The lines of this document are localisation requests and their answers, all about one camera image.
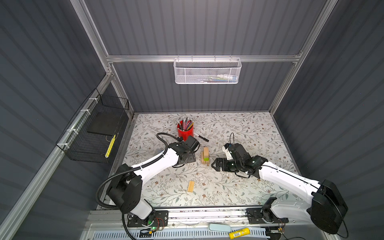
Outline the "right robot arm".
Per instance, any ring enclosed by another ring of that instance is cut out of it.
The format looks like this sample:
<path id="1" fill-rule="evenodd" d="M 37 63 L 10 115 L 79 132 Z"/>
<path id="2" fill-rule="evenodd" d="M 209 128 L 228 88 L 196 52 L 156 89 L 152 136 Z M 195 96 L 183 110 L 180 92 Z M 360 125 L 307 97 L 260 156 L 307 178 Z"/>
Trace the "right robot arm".
<path id="1" fill-rule="evenodd" d="M 266 158 L 251 156 L 241 144 L 225 144 L 225 158 L 217 158 L 211 164 L 217 172 L 229 172 L 244 178 L 256 177 L 279 185 L 301 198 L 297 201 L 279 201 L 270 197 L 264 205 L 247 214 L 250 218 L 263 219 L 265 223 L 301 220 L 312 222 L 320 230 L 336 235 L 345 223 L 348 206 L 337 186 L 328 180 L 311 180 L 278 167 Z"/>

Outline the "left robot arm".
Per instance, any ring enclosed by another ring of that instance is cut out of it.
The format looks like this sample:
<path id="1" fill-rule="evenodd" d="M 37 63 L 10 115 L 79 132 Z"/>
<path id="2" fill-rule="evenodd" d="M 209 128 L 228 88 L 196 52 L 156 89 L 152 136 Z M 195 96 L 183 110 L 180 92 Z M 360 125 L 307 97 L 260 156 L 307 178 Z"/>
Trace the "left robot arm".
<path id="1" fill-rule="evenodd" d="M 122 214 L 132 214 L 149 225 L 155 218 L 156 211 L 143 200 L 143 186 L 162 171 L 180 167 L 196 161 L 195 152 L 199 149 L 200 143 L 194 137 L 189 136 L 186 141 L 177 138 L 174 143 L 168 144 L 157 134 L 159 140 L 165 144 L 163 152 L 144 161 L 138 165 L 121 165 L 107 189 L 107 196 L 114 203 Z"/>

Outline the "wood block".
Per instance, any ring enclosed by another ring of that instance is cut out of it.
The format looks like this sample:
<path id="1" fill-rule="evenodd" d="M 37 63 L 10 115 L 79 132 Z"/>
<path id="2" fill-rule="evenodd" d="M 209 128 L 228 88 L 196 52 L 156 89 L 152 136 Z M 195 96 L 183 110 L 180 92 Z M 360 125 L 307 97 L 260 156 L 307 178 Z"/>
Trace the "wood block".
<path id="1" fill-rule="evenodd" d="M 208 147 L 203 148 L 203 156 L 204 156 L 204 158 L 209 157 L 209 148 Z"/>
<path id="2" fill-rule="evenodd" d="M 193 193 L 194 192 L 194 187 L 195 187 L 195 181 L 189 181 L 187 192 Z"/>
<path id="3" fill-rule="evenodd" d="M 205 166 L 208 166 L 210 164 L 209 154 L 205 154 L 204 152 L 201 152 L 201 164 Z"/>

